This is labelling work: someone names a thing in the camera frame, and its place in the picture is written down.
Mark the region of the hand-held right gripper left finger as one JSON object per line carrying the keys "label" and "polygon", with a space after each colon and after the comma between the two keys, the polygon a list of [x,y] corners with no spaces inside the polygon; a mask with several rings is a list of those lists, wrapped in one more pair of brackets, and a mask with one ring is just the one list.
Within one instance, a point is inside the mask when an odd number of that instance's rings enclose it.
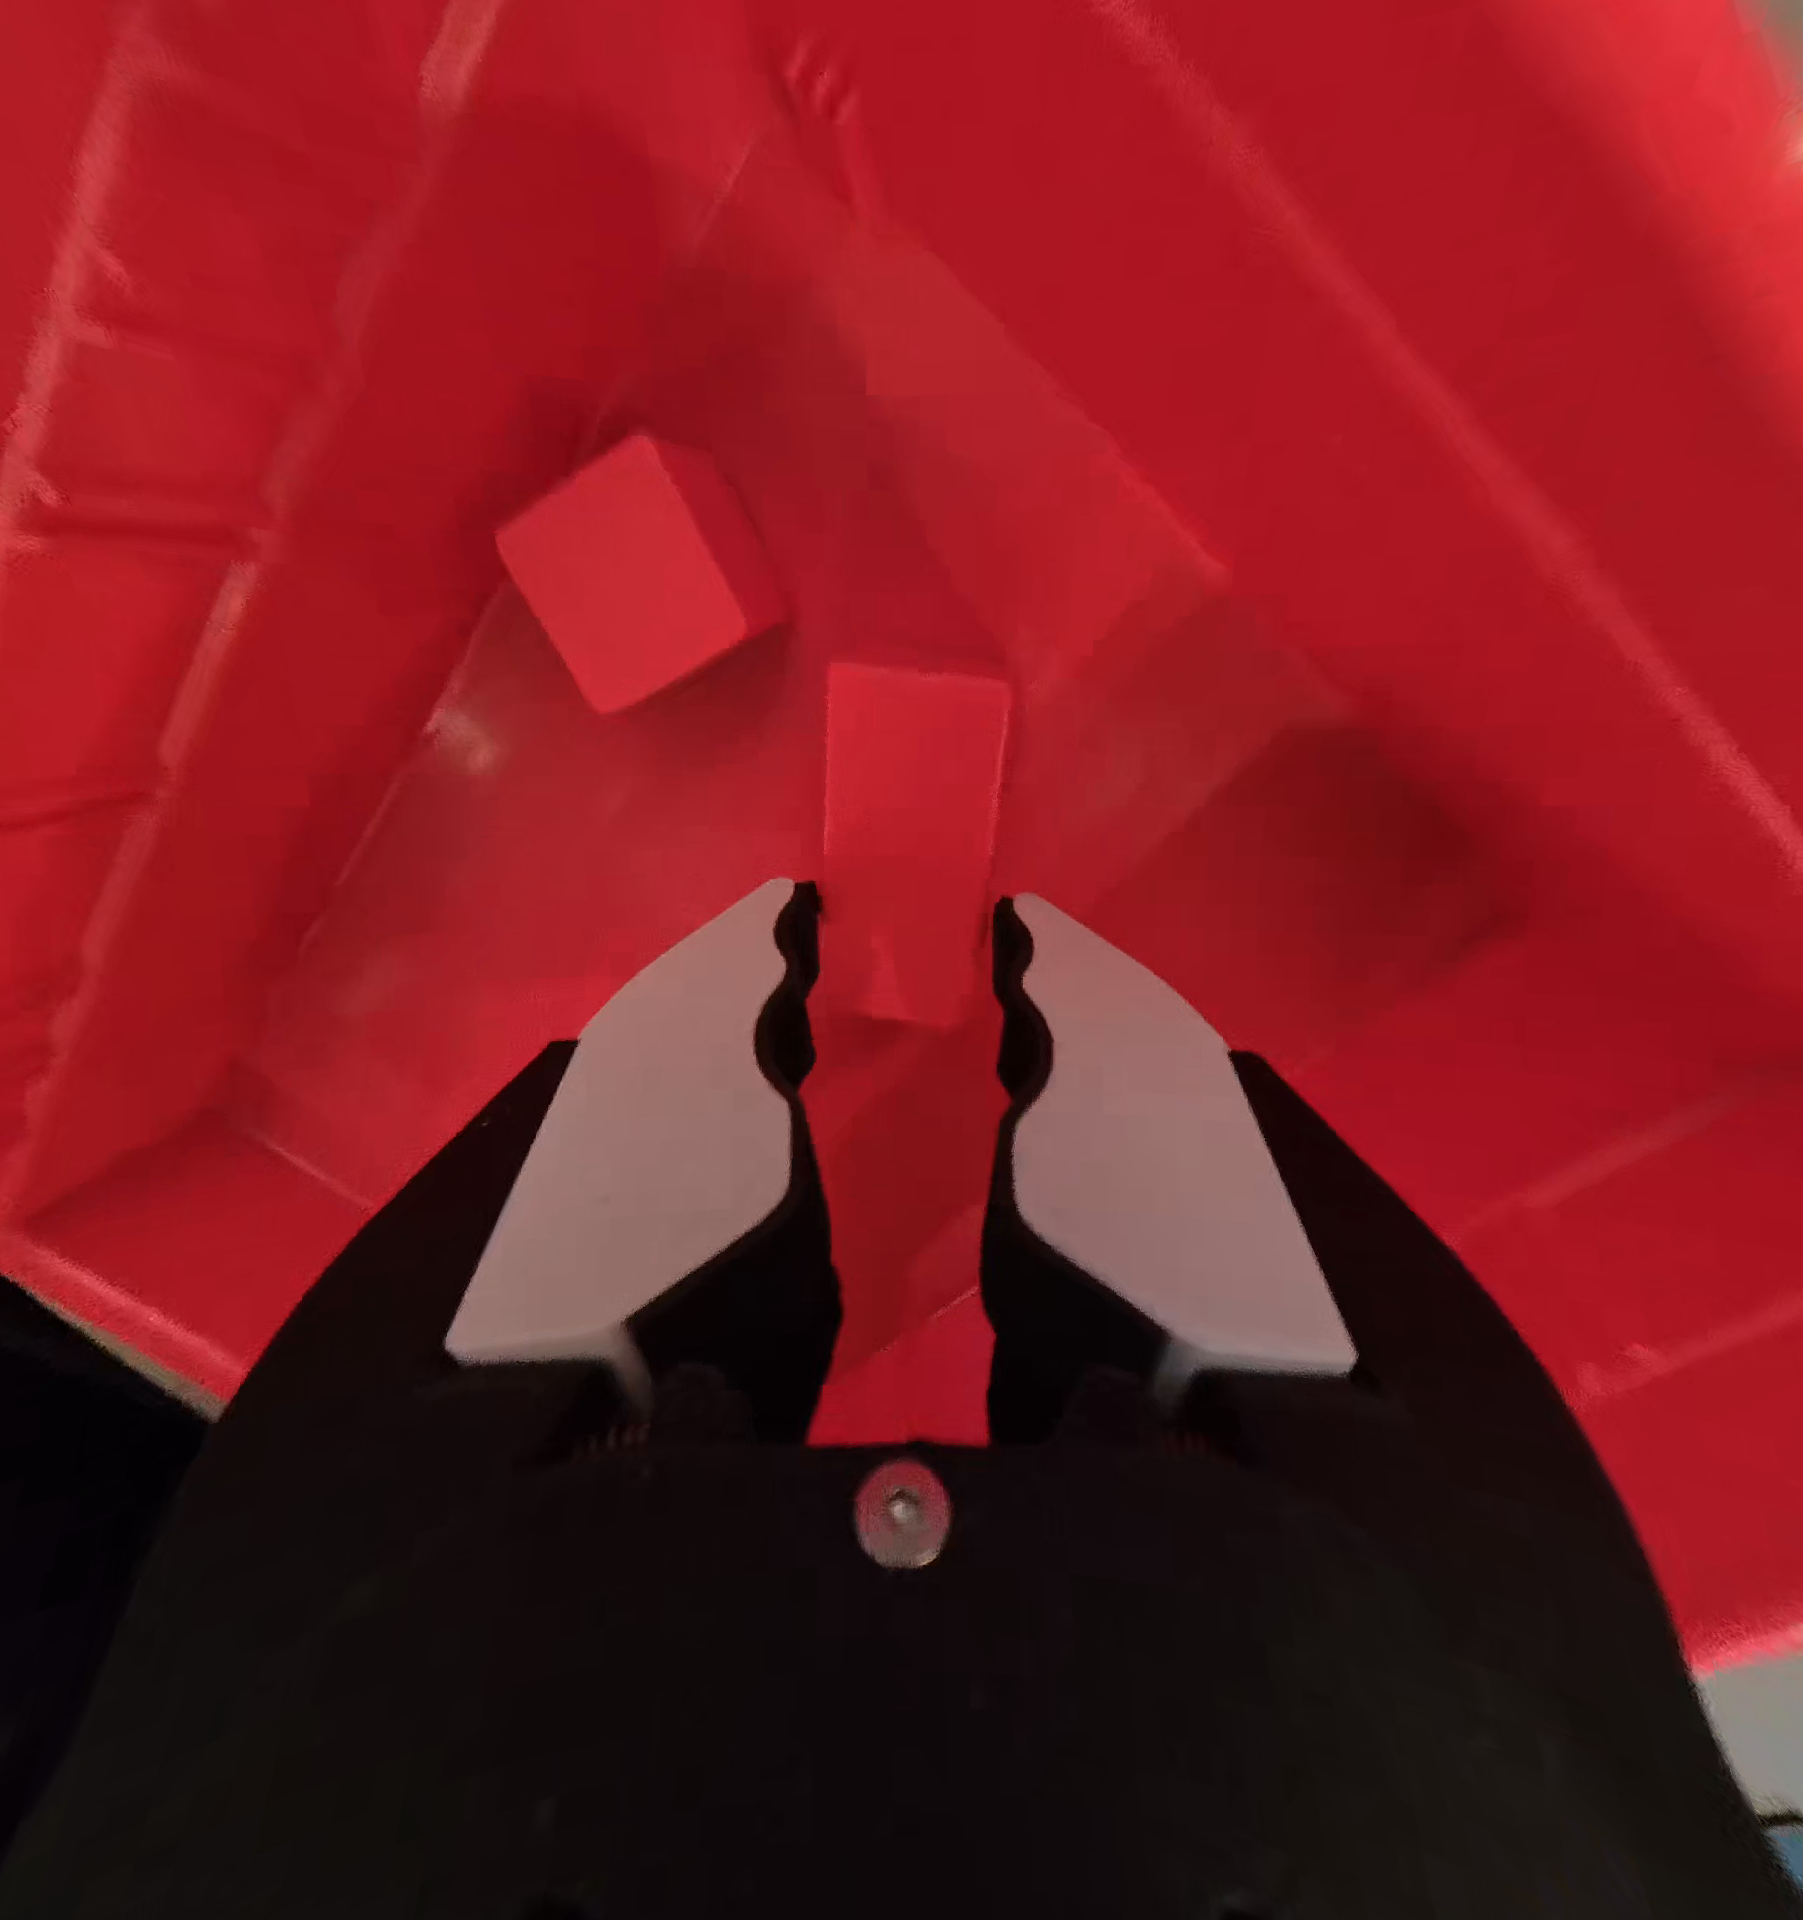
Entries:
{"label": "hand-held right gripper left finger", "polygon": [[804,1107],[821,893],[770,880],[663,953],[578,1036],[444,1349],[580,1362],[648,1409],[707,1370],[755,1434],[804,1443],[841,1333]]}

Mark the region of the red wooden cube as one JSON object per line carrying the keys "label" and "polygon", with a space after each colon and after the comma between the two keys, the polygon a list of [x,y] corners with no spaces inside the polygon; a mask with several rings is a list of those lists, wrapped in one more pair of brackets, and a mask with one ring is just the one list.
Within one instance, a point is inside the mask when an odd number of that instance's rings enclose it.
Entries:
{"label": "red wooden cube", "polygon": [[845,1012],[946,1031],[980,976],[1011,690],[834,664],[824,696],[821,985]]}
{"label": "red wooden cube", "polygon": [[782,629],[790,595],[715,461],[626,436],[497,535],[580,694],[622,716]]}

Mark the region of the red plastic bin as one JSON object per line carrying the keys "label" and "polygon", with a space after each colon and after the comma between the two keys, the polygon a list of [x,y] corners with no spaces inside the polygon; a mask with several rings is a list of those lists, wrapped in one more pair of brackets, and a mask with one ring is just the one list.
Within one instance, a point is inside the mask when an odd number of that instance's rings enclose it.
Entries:
{"label": "red plastic bin", "polygon": [[[622,716],[499,528],[707,454]],[[1803,1648],[1803,105],[1739,4],[0,4],[0,1269],[209,1397],[544,1039],[822,869],[834,664]],[[999,1025],[822,989],[824,1434],[980,1426]]]}

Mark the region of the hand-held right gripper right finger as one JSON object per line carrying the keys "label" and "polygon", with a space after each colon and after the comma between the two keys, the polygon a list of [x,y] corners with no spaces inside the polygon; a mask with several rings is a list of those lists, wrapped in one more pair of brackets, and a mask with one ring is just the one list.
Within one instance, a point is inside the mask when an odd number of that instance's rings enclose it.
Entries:
{"label": "hand-held right gripper right finger", "polygon": [[1036,896],[996,904],[991,985],[988,1438],[1051,1438],[1096,1376],[1164,1417],[1206,1376],[1353,1380],[1355,1339],[1222,1036]]}

